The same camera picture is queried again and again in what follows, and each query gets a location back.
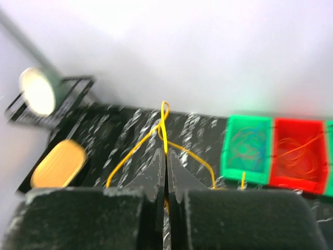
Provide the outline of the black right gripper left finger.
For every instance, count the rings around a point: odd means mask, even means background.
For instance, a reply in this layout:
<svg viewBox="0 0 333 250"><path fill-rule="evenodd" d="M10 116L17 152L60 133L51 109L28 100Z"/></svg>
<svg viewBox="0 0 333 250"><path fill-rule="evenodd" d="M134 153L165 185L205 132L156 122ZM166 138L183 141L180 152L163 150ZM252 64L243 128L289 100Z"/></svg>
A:
<svg viewBox="0 0 333 250"><path fill-rule="evenodd" d="M123 188L34 188L1 249L162 249L164 152Z"/></svg>

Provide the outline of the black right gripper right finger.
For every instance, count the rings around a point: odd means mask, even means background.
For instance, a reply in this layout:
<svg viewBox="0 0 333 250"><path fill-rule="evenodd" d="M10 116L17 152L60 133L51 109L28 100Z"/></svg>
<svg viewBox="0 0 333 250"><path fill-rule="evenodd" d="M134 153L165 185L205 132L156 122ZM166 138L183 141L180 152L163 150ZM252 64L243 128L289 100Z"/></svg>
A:
<svg viewBox="0 0 333 250"><path fill-rule="evenodd" d="M170 151L171 249L327 249L306 200L286 190L211 190Z"/></svg>

